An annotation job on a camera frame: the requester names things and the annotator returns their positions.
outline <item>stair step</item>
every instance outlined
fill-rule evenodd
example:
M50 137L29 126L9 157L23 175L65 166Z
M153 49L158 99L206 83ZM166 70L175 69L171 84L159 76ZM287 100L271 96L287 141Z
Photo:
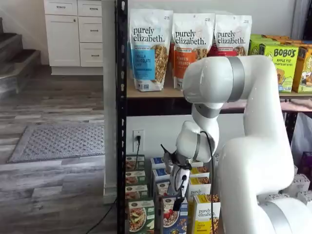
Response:
M3 33L3 24L2 24L2 18L0 17L0 34Z
M16 54L11 61L13 70L0 74L0 99L19 93L40 63L40 51L23 50Z
M11 60L9 60L9 63L24 62L27 58L29 58L35 52L36 50L21 50Z
M0 63L10 61L21 50L21 35L14 33L3 33L0 35Z

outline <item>gray floor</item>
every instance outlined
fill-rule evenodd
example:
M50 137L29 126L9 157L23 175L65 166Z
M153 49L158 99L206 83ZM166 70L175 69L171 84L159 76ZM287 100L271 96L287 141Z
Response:
M51 76L41 67L0 100L0 233L84 234L102 204L104 156L5 164L28 123L102 122L102 77ZM92 233L116 233L115 208Z

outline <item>black cable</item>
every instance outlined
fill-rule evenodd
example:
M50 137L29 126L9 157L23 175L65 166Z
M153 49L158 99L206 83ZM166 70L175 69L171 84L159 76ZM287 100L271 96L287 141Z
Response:
M115 199L115 201L113 202L113 204L111 205L109 210L106 212L106 214L103 216L103 218L101 218L101 220L96 225L94 225L92 228L90 228L89 231L86 232L86 234L89 234L94 228L96 228L106 218L106 216L112 210L112 208L114 207L116 202L117 202L117 198Z
M211 148L211 143L210 143L210 139L208 137L208 134L205 131L201 131L200 133L204 133L207 137L207 142L209 144L209 150L210 150L210 155L211 155L211 190L210 190L210 196L211 196L211 226L212 226L212 230L213 230L213 234L215 233L215 226L214 226L214 156L213 156L213 151Z
M136 136L136 139L137 139L137 152L136 152L136 164L135 164L135 169L137 169L137 158L138 158L138 151L140 150L140 144L141 144L141 136Z

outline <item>gray rug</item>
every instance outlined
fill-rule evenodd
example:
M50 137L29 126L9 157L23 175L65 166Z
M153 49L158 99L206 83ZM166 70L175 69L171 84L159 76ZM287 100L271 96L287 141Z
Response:
M30 125L8 163L103 154L103 123Z

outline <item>purely elizabeth granola bag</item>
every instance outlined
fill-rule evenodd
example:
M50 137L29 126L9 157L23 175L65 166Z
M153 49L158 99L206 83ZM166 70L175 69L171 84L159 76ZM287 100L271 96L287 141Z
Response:
M251 16L216 15L215 41L208 56L247 55L251 31Z
M215 14L176 14L174 13L172 36L174 51L174 83L182 89L187 67L207 57L214 36Z
M136 89L160 91L164 86L173 11L132 9L130 44Z

